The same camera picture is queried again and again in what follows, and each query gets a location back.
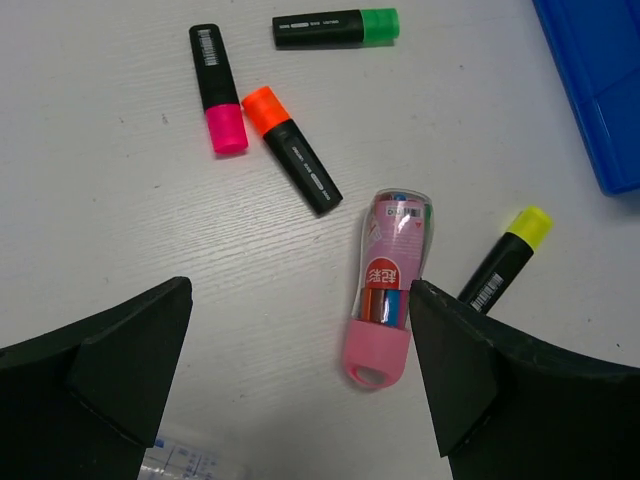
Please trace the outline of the pink cap black highlighter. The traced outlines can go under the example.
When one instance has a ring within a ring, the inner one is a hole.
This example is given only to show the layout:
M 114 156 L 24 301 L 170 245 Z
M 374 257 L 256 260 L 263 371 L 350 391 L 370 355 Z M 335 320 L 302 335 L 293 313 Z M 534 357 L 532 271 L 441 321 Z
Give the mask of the pink cap black highlighter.
M 248 139 L 221 31 L 216 24 L 194 25 L 189 39 L 214 153 L 241 154 L 248 148 Z

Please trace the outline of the yellow cap black highlighter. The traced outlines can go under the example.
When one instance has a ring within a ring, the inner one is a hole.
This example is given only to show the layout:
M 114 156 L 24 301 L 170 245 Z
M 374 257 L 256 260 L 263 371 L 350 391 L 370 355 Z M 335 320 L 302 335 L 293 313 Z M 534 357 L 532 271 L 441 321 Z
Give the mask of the yellow cap black highlighter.
M 536 206 L 522 210 L 492 247 L 459 293 L 457 300 L 488 314 L 523 270 L 553 227 Z

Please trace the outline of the green cap black highlighter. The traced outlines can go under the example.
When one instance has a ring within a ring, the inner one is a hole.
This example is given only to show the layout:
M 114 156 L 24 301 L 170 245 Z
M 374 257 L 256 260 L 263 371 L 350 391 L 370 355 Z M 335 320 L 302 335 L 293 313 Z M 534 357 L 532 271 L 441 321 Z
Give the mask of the green cap black highlighter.
M 395 8 L 305 13 L 273 17 L 272 33 L 278 48 L 389 44 L 400 21 Z

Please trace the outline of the orange cap black highlighter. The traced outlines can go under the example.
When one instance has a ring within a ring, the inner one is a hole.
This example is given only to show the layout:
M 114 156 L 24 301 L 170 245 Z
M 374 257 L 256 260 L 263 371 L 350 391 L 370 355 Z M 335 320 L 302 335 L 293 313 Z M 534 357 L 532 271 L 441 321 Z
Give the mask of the orange cap black highlighter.
M 241 102 L 244 111 L 289 179 L 318 216 L 343 199 L 338 187 L 302 131 L 270 87 L 261 87 Z

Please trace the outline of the pink crayon tube case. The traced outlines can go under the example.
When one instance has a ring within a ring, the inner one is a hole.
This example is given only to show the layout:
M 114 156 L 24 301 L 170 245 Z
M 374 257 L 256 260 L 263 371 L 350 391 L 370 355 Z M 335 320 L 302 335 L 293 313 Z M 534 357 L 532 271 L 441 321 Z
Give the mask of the pink crayon tube case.
M 431 199 L 416 191 L 381 190 L 364 214 L 358 288 L 341 356 L 360 388 L 390 387 L 405 370 L 409 293 L 422 276 L 433 229 Z

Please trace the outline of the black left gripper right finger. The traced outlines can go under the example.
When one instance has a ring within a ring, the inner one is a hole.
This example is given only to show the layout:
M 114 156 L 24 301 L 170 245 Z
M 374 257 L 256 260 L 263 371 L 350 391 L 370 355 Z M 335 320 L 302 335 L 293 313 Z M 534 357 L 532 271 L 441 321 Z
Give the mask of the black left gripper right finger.
M 635 479 L 639 371 L 549 344 L 418 280 L 410 319 L 456 479 Z

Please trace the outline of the clear spray bottle blue cap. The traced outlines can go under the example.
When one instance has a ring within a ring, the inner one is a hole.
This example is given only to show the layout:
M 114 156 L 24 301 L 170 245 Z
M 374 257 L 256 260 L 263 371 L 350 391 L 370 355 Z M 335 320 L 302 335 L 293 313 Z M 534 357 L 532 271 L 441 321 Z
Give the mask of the clear spray bottle blue cap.
M 161 426 L 144 454 L 138 479 L 236 479 L 254 477 L 242 449 L 224 435 Z

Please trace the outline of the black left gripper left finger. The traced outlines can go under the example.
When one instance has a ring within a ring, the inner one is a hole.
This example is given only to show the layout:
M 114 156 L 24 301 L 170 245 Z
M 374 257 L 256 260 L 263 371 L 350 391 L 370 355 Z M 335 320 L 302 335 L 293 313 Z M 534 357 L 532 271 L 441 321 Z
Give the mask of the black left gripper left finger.
M 174 277 L 1 350 L 4 479 L 135 479 L 154 445 L 193 306 Z

